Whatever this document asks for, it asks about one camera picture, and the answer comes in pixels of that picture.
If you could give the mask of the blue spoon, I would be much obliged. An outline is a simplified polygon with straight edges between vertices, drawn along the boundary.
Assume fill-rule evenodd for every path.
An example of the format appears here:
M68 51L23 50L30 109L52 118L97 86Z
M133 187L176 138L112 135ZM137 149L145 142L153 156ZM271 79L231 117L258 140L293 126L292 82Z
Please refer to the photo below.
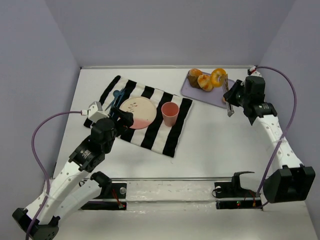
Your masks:
M115 90L115 91L113 92L113 97L114 97L114 99L110 102L110 104L107 106L107 108L106 108L105 110L109 109L109 108L115 103L115 101L116 101L117 98L120 96L120 94L121 94L121 92L120 92L119 90Z

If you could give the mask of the blue knife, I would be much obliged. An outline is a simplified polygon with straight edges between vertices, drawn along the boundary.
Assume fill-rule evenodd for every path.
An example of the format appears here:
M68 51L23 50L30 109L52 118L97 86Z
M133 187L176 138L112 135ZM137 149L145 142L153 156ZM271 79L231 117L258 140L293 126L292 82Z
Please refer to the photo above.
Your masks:
M120 108L121 104L129 98L130 94L126 91L122 93L120 91L114 91L113 96L114 96L114 100L110 108L112 107Z

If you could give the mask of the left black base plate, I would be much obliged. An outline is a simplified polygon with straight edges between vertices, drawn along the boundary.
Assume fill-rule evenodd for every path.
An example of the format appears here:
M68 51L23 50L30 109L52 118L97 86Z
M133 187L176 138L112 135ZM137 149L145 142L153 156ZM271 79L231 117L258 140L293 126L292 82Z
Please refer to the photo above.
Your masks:
M114 182L110 189L102 188L100 195L80 209L87 211L125 211L127 209L127 183Z

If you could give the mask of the metal tongs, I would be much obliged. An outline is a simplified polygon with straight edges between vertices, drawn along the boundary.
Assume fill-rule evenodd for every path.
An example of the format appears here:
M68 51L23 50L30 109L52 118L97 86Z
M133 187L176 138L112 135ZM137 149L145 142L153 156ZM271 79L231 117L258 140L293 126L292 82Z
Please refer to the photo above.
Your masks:
M223 89L223 94L227 93L229 91L229 78L228 74L223 74L220 79L222 80L222 89ZM227 102L227 99L225 98L226 102L226 108L227 108L227 115L231 117L235 112L233 106Z

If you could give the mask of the dark brown pastry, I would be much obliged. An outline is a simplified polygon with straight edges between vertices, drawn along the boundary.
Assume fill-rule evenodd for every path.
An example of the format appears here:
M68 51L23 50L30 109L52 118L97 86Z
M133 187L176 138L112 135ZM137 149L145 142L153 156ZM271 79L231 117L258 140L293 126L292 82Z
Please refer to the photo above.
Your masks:
M187 79L188 79L188 82L191 87L197 88L197 89L201 88L200 85L198 84L198 77L197 76L188 75Z

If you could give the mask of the black white striped placemat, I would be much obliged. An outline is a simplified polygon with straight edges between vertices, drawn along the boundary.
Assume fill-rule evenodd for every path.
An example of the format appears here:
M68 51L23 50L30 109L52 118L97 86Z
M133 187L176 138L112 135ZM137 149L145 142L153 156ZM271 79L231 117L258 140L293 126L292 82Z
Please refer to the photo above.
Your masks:
M180 97L158 88L146 86L135 81L116 76L103 91L99 98L102 107L106 109L114 99L115 90L125 89L120 103L134 97L150 99L155 105L157 113L155 120L143 129L128 129L120 136L120 139L153 152L174 157L193 101L189 98ZM179 107L177 120L172 127L165 125L161 108L163 104L172 102Z

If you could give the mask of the top glazed bun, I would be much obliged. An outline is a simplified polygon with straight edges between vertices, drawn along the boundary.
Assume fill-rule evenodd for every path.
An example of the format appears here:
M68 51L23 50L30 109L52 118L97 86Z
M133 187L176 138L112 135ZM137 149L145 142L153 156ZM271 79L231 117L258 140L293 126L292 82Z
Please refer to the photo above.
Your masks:
M193 68L193 69L190 69L189 70L189 73L188 73L190 76L192 77L199 77L200 75L203 74L203 72L197 68Z

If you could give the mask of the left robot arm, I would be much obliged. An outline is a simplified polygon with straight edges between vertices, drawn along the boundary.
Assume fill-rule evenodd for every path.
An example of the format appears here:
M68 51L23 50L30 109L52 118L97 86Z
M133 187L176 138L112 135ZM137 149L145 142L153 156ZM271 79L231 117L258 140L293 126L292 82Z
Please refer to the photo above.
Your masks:
M112 182L94 169L111 152L116 137L133 125L134 115L115 106L105 113L99 105L91 105L79 114L87 116L94 125L54 180L50 180L42 165L35 144L31 145L45 177L45 188L32 203L25 208L17 208L12 214L27 240L52 240L59 231L60 220L96 197L100 188Z

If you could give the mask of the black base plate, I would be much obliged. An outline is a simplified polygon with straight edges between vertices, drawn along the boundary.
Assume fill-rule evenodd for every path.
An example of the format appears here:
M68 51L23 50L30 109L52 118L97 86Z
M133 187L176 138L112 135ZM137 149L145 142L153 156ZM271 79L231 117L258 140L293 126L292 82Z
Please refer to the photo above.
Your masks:
M102 188L100 195L80 209L87 211L125 211L127 209L127 183L114 182L110 189Z
M261 197L249 189L234 185L231 181L214 183L211 192L217 210L255 209L263 205Z

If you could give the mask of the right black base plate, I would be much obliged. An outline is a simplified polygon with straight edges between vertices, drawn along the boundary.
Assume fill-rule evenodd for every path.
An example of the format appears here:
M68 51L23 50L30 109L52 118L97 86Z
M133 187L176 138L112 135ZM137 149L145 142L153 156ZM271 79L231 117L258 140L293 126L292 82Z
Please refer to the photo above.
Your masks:
M255 209L263 205L261 197L249 189L234 185L231 181L214 183L211 192L217 210Z

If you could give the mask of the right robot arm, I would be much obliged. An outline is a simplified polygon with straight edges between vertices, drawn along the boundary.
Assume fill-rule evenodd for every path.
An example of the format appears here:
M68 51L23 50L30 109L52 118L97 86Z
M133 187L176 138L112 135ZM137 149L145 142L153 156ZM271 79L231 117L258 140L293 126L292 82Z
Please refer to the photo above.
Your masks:
M258 193L271 203L304 201L311 189L316 173L296 156L282 130L275 107L265 101L266 82L261 76L248 76L237 80L231 87L222 84L227 114L241 107L251 126L260 134L270 154Z

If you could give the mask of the blue fork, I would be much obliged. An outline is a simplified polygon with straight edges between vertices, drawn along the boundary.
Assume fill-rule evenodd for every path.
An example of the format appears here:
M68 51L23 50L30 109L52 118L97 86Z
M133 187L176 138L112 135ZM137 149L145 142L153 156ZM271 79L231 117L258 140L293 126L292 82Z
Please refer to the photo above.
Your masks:
M117 98L117 100L114 102L114 104L113 104L111 107L119 107L119 106L120 106L120 102L121 102L121 100L122 100L125 92L126 92L126 89L125 89L125 88L123 88L123 89L120 90L120 95L119 95L119 97Z

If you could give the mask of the pink cup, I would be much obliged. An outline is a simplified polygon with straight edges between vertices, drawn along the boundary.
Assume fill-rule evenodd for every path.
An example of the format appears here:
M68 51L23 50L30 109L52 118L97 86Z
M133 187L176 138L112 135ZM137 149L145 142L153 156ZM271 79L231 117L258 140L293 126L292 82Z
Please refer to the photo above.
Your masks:
M166 102L161 107L161 113L164 124L167 127L173 127L177 121L180 112L179 106L174 102Z

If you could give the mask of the orange bagel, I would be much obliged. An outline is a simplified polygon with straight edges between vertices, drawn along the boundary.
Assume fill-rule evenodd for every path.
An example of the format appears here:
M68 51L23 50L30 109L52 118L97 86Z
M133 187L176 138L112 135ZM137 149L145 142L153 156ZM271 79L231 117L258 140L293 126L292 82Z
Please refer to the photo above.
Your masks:
M214 88L221 87L228 77L227 72L223 68L215 69L210 75L210 82Z

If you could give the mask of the cream and pink plate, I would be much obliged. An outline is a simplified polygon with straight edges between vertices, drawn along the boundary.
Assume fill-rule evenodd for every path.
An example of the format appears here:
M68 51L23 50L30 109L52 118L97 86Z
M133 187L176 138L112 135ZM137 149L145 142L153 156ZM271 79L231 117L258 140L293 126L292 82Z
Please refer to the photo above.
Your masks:
M157 108L146 97L131 97L120 105L120 110L133 114L133 130L147 128L157 116Z

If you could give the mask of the lavender tray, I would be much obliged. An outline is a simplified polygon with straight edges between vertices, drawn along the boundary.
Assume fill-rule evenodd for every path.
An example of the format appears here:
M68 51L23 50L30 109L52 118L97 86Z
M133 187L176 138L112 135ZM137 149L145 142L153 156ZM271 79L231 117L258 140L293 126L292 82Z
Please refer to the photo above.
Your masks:
M189 73L187 73L180 90L182 96L222 109L227 108L227 105L223 101L224 91L222 87L215 87L212 91L204 91L200 88L192 87L188 77Z

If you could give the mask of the glazed round bun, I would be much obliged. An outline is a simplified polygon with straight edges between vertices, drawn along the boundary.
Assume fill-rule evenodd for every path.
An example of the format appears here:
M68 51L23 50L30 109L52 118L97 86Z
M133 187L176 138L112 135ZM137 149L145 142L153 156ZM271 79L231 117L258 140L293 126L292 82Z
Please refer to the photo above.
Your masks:
M211 92L214 89L209 75L200 75L197 78L197 83L199 87L206 92Z

